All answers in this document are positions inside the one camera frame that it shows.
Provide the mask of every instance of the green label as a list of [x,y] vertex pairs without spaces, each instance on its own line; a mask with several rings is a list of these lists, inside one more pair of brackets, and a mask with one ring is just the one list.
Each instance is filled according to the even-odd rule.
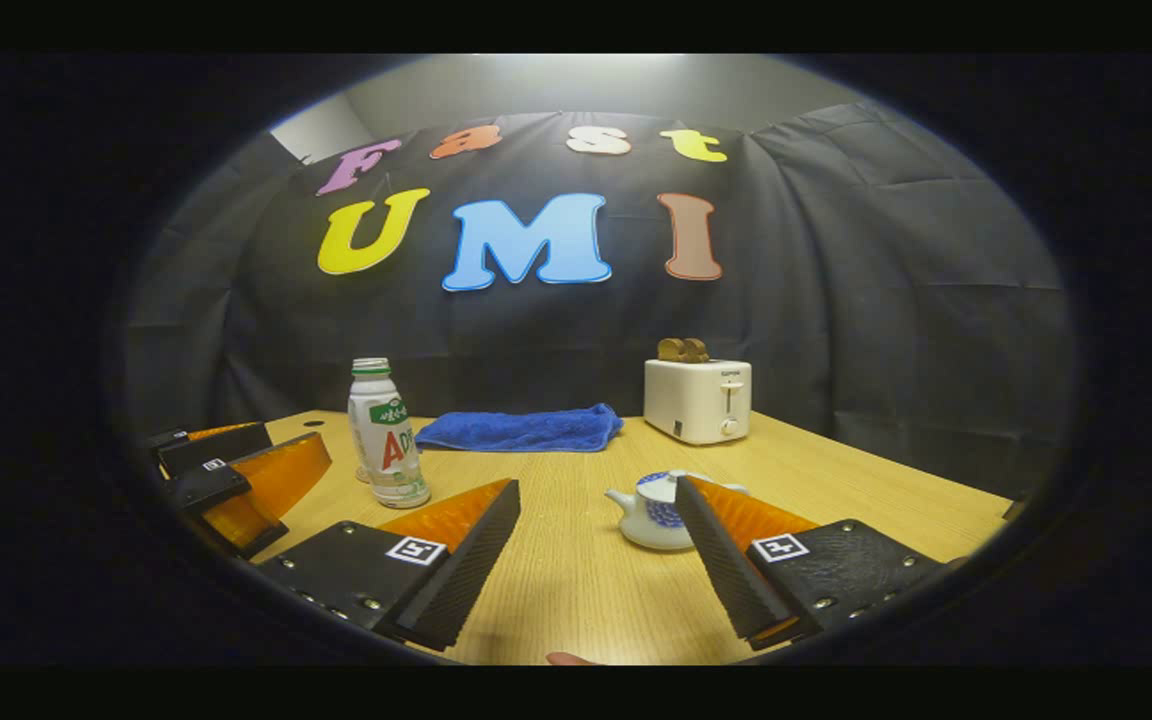
[[394,397],[388,404],[371,406],[367,414],[371,414],[372,423],[397,425],[407,419],[407,406],[403,406],[402,397]]

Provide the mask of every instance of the teapot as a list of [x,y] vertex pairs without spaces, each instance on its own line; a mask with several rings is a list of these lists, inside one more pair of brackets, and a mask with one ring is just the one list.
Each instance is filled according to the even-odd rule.
[[[652,550],[685,550],[691,547],[691,536],[682,518],[673,507],[673,497],[679,478],[690,477],[712,483],[705,475],[689,473],[687,470],[669,470],[667,473],[651,473],[641,478],[635,486],[635,495],[626,495],[614,488],[604,492],[626,511],[621,518],[621,533],[630,541]],[[748,488],[728,486],[733,491],[749,495]]]

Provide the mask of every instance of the plastic bottle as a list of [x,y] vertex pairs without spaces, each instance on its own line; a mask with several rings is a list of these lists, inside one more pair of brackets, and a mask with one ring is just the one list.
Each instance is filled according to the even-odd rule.
[[371,484],[376,501],[385,507],[416,507],[429,500],[420,475],[407,406],[389,379],[385,357],[359,357],[353,362],[349,387],[349,429],[358,450],[355,477]]

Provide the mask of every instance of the table surface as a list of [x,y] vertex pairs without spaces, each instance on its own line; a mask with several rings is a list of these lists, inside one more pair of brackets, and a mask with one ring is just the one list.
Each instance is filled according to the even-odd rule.
[[[312,420],[323,424],[308,427]],[[432,420],[411,418],[417,430]],[[266,427],[275,444],[321,433],[333,462],[285,515],[288,535],[253,562],[342,520],[376,526],[411,511],[380,506],[355,478],[346,414],[311,410]],[[814,523],[861,520],[940,561],[980,547],[1002,528],[1011,505],[759,414],[749,437],[702,447],[679,442],[643,418],[626,418],[602,452],[426,448],[420,470],[431,502],[502,478],[518,479],[522,502],[515,532],[456,646],[434,655],[471,665],[545,665],[554,651],[616,665],[711,665],[759,655],[732,630],[698,553],[628,541],[617,529],[620,507],[602,495],[607,488],[632,494],[644,475],[676,468],[742,484],[750,495]]]

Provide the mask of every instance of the toaster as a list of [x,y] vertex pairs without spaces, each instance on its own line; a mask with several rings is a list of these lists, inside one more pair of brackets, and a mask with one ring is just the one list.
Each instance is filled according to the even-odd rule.
[[749,434],[753,369],[736,359],[644,366],[643,418],[689,445],[712,445]]

